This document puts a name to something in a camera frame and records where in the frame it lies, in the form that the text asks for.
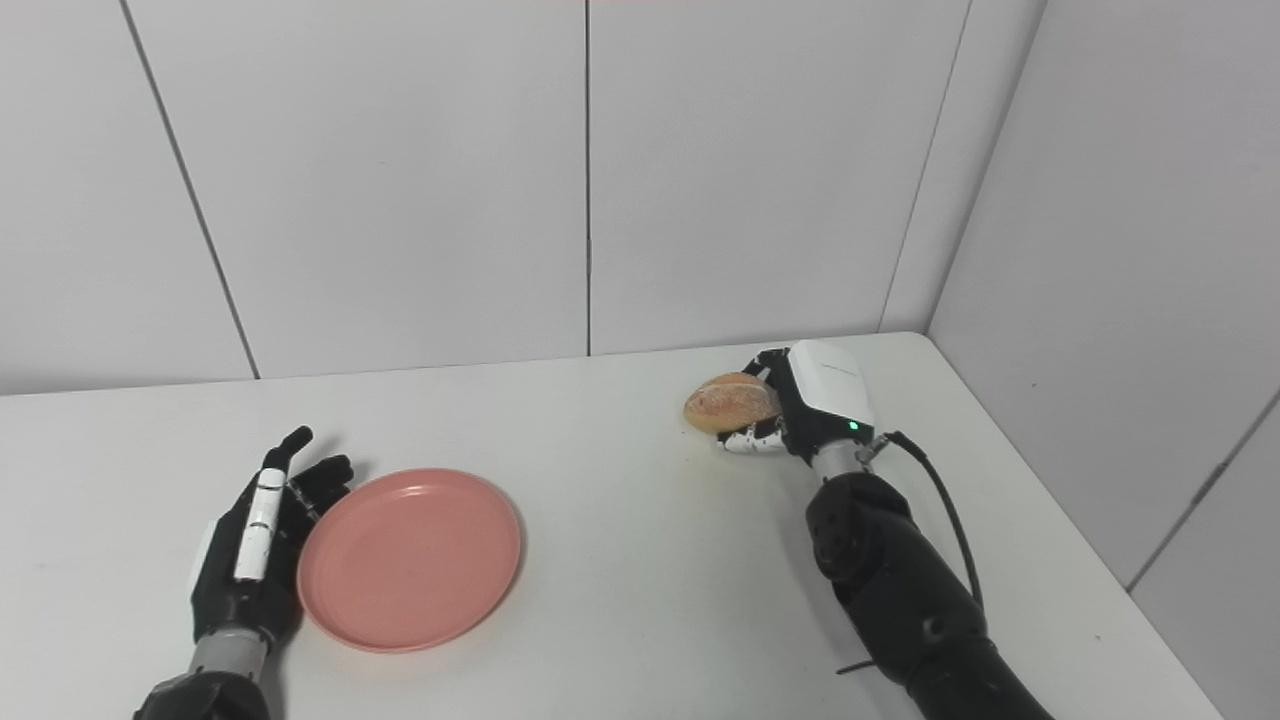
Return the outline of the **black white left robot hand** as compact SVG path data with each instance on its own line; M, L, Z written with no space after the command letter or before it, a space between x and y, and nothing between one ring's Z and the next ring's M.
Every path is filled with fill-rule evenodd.
M191 591L196 641L232 625L256 632L271 648L292 634L302 614L297 571L303 547L319 519L351 492L353 478L352 461L344 454L292 475L279 492L282 501L264 578L241 582L234 578L236 560L259 483L257 475L251 477L218 519Z

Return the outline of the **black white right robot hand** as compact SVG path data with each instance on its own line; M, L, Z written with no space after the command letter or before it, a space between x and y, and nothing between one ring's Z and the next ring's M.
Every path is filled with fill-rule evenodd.
M716 436L731 454L787 452L820 479L869 471L883 445L864 374L845 350L819 340L760 351L745 368L780 405L773 418Z

